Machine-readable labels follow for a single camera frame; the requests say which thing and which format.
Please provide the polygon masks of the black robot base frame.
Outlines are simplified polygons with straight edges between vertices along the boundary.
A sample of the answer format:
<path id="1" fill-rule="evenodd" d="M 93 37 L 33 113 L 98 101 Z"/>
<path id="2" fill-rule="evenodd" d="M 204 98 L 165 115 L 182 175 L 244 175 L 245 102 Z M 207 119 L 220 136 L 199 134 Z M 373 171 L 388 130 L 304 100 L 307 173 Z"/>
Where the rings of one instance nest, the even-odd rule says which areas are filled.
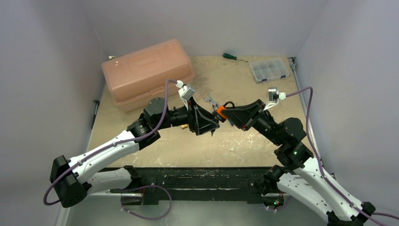
<path id="1" fill-rule="evenodd" d="M 144 205 L 159 201 L 228 201 L 280 207 L 288 198 L 277 188 L 286 170 L 274 167 L 125 167 L 132 181 L 112 194 L 138 195 Z"/>

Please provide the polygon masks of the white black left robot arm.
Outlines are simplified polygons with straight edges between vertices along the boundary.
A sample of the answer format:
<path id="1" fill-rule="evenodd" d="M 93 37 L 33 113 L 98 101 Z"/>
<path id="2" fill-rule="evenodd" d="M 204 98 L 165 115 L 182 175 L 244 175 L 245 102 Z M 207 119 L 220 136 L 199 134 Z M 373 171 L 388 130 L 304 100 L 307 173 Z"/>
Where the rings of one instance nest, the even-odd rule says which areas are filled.
<path id="1" fill-rule="evenodd" d="M 104 167 L 122 157 L 143 150 L 160 138 L 160 129 L 187 124 L 195 135 L 214 133 L 219 120 L 189 98 L 186 105 L 171 110 L 167 99 L 154 98 L 139 118 L 112 140 L 88 153 L 67 159 L 60 155 L 53 160 L 50 182 L 43 202 L 50 206 L 60 203 L 68 208 L 81 202 L 95 188 L 89 180 Z"/>

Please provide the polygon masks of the orange black padlock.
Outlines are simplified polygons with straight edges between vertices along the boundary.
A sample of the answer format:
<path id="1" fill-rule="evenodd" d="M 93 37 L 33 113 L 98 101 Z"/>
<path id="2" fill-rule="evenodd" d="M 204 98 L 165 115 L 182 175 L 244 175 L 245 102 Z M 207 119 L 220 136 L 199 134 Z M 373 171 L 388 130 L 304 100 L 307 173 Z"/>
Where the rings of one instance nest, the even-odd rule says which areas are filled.
<path id="1" fill-rule="evenodd" d="M 228 120 L 227 116 L 223 113 L 223 111 L 228 109 L 228 105 L 231 105 L 231 108 L 235 107 L 235 104 L 232 101 L 227 101 L 223 105 L 217 107 L 213 113 L 213 115 L 222 123 Z"/>

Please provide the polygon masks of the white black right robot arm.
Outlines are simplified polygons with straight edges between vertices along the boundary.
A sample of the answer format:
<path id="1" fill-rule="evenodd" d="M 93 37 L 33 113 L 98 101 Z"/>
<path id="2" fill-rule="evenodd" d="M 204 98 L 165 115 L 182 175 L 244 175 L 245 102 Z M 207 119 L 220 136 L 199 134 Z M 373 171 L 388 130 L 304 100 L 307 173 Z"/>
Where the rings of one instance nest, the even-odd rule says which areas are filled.
<path id="1" fill-rule="evenodd" d="M 230 120 L 247 131 L 254 128 L 278 149 L 274 151 L 283 165 L 273 166 L 264 175 L 264 193 L 278 189 L 317 213 L 329 226 L 362 226 L 375 212 L 375 206 L 362 202 L 343 189 L 302 142 L 306 132 L 298 118 L 276 123 L 265 103 L 234 106 L 227 102 L 216 111 L 221 120 Z"/>

